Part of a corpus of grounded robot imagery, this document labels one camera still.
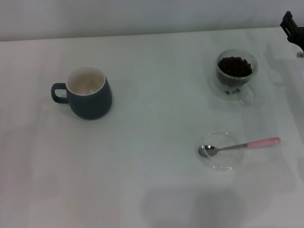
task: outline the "white table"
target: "white table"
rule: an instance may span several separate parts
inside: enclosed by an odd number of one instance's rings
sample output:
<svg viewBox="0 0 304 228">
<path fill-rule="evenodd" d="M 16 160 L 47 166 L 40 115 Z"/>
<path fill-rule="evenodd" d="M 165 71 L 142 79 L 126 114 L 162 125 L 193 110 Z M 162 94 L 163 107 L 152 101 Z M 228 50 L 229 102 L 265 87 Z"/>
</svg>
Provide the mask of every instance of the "white table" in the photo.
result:
<svg viewBox="0 0 304 228">
<path fill-rule="evenodd" d="M 256 107 L 216 97 L 206 79 L 226 49 L 258 61 Z M 1 228 L 304 227 L 304 60 L 281 28 L 0 43 Z M 85 121 L 53 102 L 83 65 L 114 104 Z M 235 171 L 206 167 L 202 135 L 229 129 Z"/>
</svg>

